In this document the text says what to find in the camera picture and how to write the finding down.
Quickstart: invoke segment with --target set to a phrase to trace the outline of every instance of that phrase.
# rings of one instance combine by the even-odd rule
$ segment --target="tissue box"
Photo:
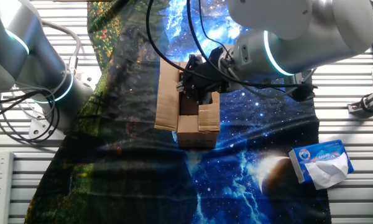
[[[316,161],[327,161],[339,157],[341,154],[347,155],[341,140],[324,142],[305,147],[298,147],[291,150],[288,154],[292,161],[294,171],[300,184],[311,183],[312,178],[308,173],[305,164]],[[354,172],[351,161],[348,158],[348,174]]]

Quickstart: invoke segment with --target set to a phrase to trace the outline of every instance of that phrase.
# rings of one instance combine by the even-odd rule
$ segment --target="black cable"
[[[30,98],[30,97],[32,97],[32,96],[34,96],[34,95],[37,95],[37,94],[39,94],[39,93],[41,93],[41,91],[33,91],[33,92],[31,92],[31,93],[27,93],[27,94],[25,94],[26,96],[24,96],[21,100],[16,101],[16,102],[13,103],[11,106],[9,106],[9,107],[7,107],[6,109],[0,111],[0,115],[2,115],[2,114],[4,114],[5,112],[11,110],[13,107],[15,107],[15,106],[17,106],[18,104],[22,103],[22,102],[25,101],[26,99],[28,99],[28,98]]]
[[[50,98],[47,97],[47,101],[49,103],[49,105],[52,107],[52,103],[50,101]],[[0,103],[0,109],[2,110],[3,109],[3,106],[2,106],[2,103]],[[31,139],[27,139],[23,136],[21,136],[20,134],[17,133],[17,131],[15,130],[15,128],[9,123],[9,121],[7,120],[7,116],[6,114],[4,113],[3,115],[3,118],[4,118],[4,121],[7,123],[7,125],[13,130],[13,132],[18,135],[20,137],[20,139],[18,139],[19,141],[27,141],[27,142],[40,142],[40,141],[37,141],[39,138],[43,137],[48,131],[50,131],[50,128],[54,122],[54,116],[52,116],[52,119],[51,119],[51,122],[48,126],[48,128],[45,130],[44,133],[42,133],[40,136],[37,136],[35,138],[31,138]]]
[[[214,39],[210,38],[210,37],[207,35],[207,33],[206,33],[206,31],[205,31],[205,27],[204,27],[204,25],[203,25],[203,18],[202,18],[202,16],[201,16],[201,0],[199,0],[199,17],[200,17],[201,29],[203,30],[203,33],[204,33],[204,35],[206,36],[206,38],[209,39],[209,40],[211,40],[211,41],[213,41],[214,43],[217,43],[217,44],[219,44],[220,46],[222,46],[222,47],[224,48],[224,50],[226,51],[226,54],[228,55],[228,57],[233,61],[233,58],[231,57],[231,54],[229,54],[229,51],[228,51],[228,49],[224,46],[224,44],[221,43],[220,41],[217,41],[217,40],[214,40]]]
[[[249,82],[242,82],[242,81],[239,81],[233,77],[230,77],[228,75],[226,75],[225,73],[223,73],[216,65],[214,65],[210,60],[209,58],[207,57],[207,55],[205,54],[205,52],[203,51],[203,49],[201,48],[201,45],[199,43],[199,40],[196,36],[196,32],[195,32],[195,28],[193,27],[193,23],[192,23],[192,16],[191,16],[191,1],[190,0],[186,0],[186,13],[188,15],[188,24],[189,24],[189,28],[191,30],[191,34],[192,34],[192,37],[193,37],[193,40],[195,41],[195,44],[196,46],[198,47],[199,51],[200,51],[200,54],[202,54],[202,56],[205,58],[205,60],[215,69],[217,70],[221,76],[223,78],[225,78],[226,80],[229,80],[231,82],[234,82],[234,83],[238,83],[238,84],[241,84],[241,85],[246,85],[246,86],[252,86],[252,87],[256,87],[256,88],[271,88],[271,87],[299,87],[299,86],[306,86],[306,84],[289,84],[289,85],[284,85],[284,84],[260,84],[260,83],[249,83]]]
[[[278,91],[281,91],[282,93],[285,93],[284,90],[281,90],[281,89],[279,89],[279,88],[272,88],[272,89],[274,89],[274,90],[278,90]],[[294,99],[294,97],[290,96],[289,94],[287,94],[287,96],[290,97],[291,99],[293,99],[294,101],[297,101],[297,102],[304,102],[304,101],[312,100],[312,99],[315,97],[315,93],[312,92],[312,94],[313,94],[313,96],[312,96],[311,98],[307,98],[307,99],[302,100],[302,101],[297,101],[296,99]]]
[[[192,72],[192,71],[189,71],[179,65],[176,65],[175,63],[173,63],[171,60],[169,60],[156,46],[153,38],[152,38],[152,35],[150,33],[150,25],[149,25],[149,18],[150,18],[150,11],[152,9],[152,5],[154,3],[154,0],[149,0],[149,4],[148,4],[148,10],[147,10],[147,14],[146,14],[146,29],[147,29],[147,35],[148,35],[148,39],[149,39],[149,43],[151,44],[151,46],[154,48],[154,50],[156,51],[156,53],[163,59],[165,60],[167,63],[169,63],[171,66],[183,71],[183,72],[186,72],[186,73],[189,73],[189,74],[192,74],[192,75],[196,75],[198,77],[201,77],[201,78],[204,78],[204,79],[207,79],[207,80],[211,80],[211,81],[217,81],[213,78],[208,78],[206,76],[203,76],[203,75],[200,75],[200,74],[197,74],[196,72]]]
[[[48,97],[48,95],[45,95],[45,96],[46,96],[46,99],[47,99],[49,105],[52,107],[51,99]],[[2,129],[2,131],[3,131],[5,134],[7,134],[10,138],[12,138],[13,140],[16,140],[16,141],[26,141],[26,142],[28,142],[28,143],[30,143],[30,144],[45,141],[45,140],[47,140],[49,137],[51,137],[51,136],[54,134],[55,130],[58,128],[58,124],[59,124],[59,120],[60,120],[60,111],[59,111],[59,108],[58,108],[58,107],[56,107],[55,109],[57,109],[57,115],[58,115],[57,123],[56,123],[56,125],[54,126],[52,132],[49,133],[48,136],[47,136],[45,139],[41,139],[41,140],[39,140],[39,138],[41,138],[41,137],[44,136],[47,132],[50,131],[50,128],[52,127],[52,124],[53,124],[53,122],[54,122],[54,117],[53,117],[53,116],[52,116],[52,120],[51,120],[51,122],[50,122],[50,125],[48,126],[48,128],[46,129],[46,131],[45,131],[44,133],[42,133],[40,136],[37,136],[36,138],[32,138],[32,139],[27,139],[27,138],[23,137],[22,135],[20,135],[20,134],[15,130],[15,128],[14,128],[14,127],[9,123],[9,121],[7,120],[7,117],[6,117],[5,113],[2,114],[2,115],[3,115],[3,118],[4,118],[4,121],[5,121],[5,122],[7,123],[7,125],[8,125],[12,130],[13,130],[13,132],[14,132],[16,135],[18,135],[20,138],[15,138],[14,136],[12,136],[12,134],[8,133],[8,132],[4,129],[4,127],[2,126],[1,122],[0,122],[0,128]]]
[[[367,108],[366,105],[365,105],[365,102],[364,102],[365,98],[367,98],[368,96],[370,96],[370,94],[368,94],[368,95],[364,95],[364,96],[361,98],[361,101],[360,101],[361,108],[362,108],[362,110],[364,110],[364,111],[366,111],[366,112],[373,113],[373,108],[372,108],[372,109]]]
[[[41,91],[32,91],[32,92],[30,92],[30,93],[26,93],[26,94],[21,95],[21,96],[13,97],[13,98],[10,98],[10,99],[8,99],[8,100],[0,100],[0,103],[8,103],[8,102],[16,101],[16,100],[19,100],[19,99],[22,99],[22,98],[25,98],[25,97],[29,98],[28,96],[29,96],[31,93],[36,93],[36,92],[41,93]]]

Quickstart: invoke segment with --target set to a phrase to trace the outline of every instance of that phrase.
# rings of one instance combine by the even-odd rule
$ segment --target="cardboard box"
[[[176,63],[185,67],[187,63]],[[197,105],[177,91],[182,71],[160,61],[155,128],[176,131],[180,148],[215,148],[219,133],[219,93],[213,103]]]

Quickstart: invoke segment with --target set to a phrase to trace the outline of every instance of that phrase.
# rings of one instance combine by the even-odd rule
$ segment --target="wrinkled fabric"
[[[175,35],[167,26],[173,3],[155,1],[152,36],[163,52],[181,57],[195,49],[187,29]],[[88,3],[103,75],[25,222],[331,223],[327,191],[300,185],[287,157],[318,142],[312,100],[221,94],[216,149],[181,150],[174,133],[154,129],[160,59],[147,39],[146,8],[146,0]],[[186,27],[185,18],[178,22]]]

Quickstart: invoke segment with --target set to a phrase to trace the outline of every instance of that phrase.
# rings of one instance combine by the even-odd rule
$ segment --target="box flap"
[[[211,94],[213,103],[199,106],[199,131],[219,131],[219,93]]]
[[[179,113],[179,93],[177,83],[180,79],[178,69],[160,60],[159,89],[157,93],[155,128],[176,131]]]

